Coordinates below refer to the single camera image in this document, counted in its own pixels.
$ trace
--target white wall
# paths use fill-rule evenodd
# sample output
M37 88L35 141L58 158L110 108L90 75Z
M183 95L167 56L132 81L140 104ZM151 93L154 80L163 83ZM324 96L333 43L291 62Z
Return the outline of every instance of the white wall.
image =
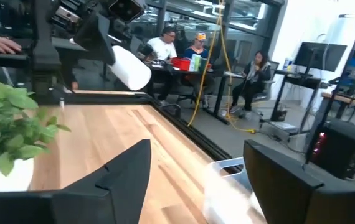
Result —
M287 57L295 58L303 41L348 45L335 72L311 70L314 76L325 80L340 76L355 40L355 18L339 19L340 14L355 14L355 1L288 0L285 13L280 14L279 17L279 20L283 18L281 27L278 27L278 33L275 32L272 39L272 45L275 43L273 52L270 52L272 60L279 62L282 68ZM272 99L277 97L282 76L276 75L275 81L276 84L272 87ZM286 85L286 93L289 88L290 85ZM306 107L311 90L299 87L296 89L288 96L284 93L283 99L302 100L301 105ZM318 108L320 102L321 97L318 94L314 107Z

